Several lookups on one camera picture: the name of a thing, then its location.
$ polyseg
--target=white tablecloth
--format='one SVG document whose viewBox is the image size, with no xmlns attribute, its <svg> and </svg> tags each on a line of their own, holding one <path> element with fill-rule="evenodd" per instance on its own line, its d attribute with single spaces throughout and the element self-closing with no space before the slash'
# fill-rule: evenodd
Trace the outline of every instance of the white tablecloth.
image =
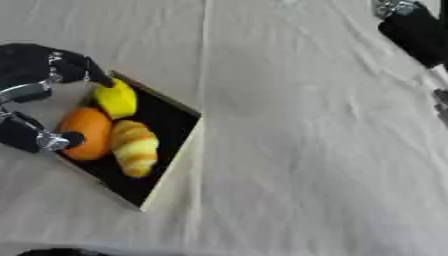
<svg viewBox="0 0 448 256">
<path fill-rule="evenodd" d="M 446 255 L 448 130 L 377 25 L 368 0 L 3 0 L 0 40 L 90 55 L 205 129 L 147 213 L 0 147 L 0 255 Z M 86 90 L 11 107 L 51 127 Z"/>
</svg>

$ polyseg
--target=croissant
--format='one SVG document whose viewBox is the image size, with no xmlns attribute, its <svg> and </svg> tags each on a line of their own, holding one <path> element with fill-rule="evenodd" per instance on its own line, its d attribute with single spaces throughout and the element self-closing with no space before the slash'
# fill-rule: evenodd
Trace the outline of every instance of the croissant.
<svg viewBox="0 0 448 256">
<path fill-rule="evenodd" d="M 157 162 L 158 147 L 156 135 L 142 123 L 123 120 L 112 129 L 111 148 L 127 176 L 147 176 Z"/>
</svg>

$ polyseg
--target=metal joint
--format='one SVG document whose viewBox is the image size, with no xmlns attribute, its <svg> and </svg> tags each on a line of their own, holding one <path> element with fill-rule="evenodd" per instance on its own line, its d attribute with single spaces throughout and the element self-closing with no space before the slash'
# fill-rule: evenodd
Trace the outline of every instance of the metal joint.
<svg viewBox="0 0 448 256">
<path fill-rule="evenodd" d="M 374 12 L 380 19 L 386 19 L 394 13 L 406 16 L 419 8 L 416 0 L 374 0 Z"/>
</svg>

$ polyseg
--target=toy fruit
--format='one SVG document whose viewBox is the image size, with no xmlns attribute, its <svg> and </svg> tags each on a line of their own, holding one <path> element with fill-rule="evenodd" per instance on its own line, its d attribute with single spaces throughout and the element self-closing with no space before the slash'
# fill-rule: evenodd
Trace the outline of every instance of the toy fruit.
<svg viewBox="0 0 448 256">
<path fill-rule="evenodd" d="M 74 160 L 96 160 L 109 150 L 111 129 L 112 122 L 99 110 L 77 108 L 65 117 L 59 125 L 59 132 L 80 132 L 84 135 L 84 143 L 62 152 Z"/>
<path fill-rule="evenodd" d="M 115 86 L 107 88 L 99 85 L 93 95 L 101 108 L 112 120 L 132 116 L 137 111 L 137 96 L 125 82 L 113 78 Z"/>
<path fill-rule="evenodd" d="M 144 177 L 157 162 L 159 141 L 142 123 L 127 120 L 118 122 L 112 129 L 111 146 L 127 176 Z"/>
</svg>

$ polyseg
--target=robotic hand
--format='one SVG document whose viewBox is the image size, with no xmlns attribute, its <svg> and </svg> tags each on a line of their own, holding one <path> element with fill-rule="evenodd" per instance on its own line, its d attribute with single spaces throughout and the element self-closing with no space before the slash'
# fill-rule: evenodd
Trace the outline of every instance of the robotic hand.
<svg viewBox="0 0 448 256">
<path fill-rule="evenodd" d="M 51 96 L 51 85 L 93 81 L 112 87 L 112 80 L 89 57 L 36 44 L 0 46 L 0 142 L 30 153 L 56 151 L 82 144 L 77 132 L 55 134 L 21 112 L 9 112 L 7 102 L 26 103 Z"/>
</svg>

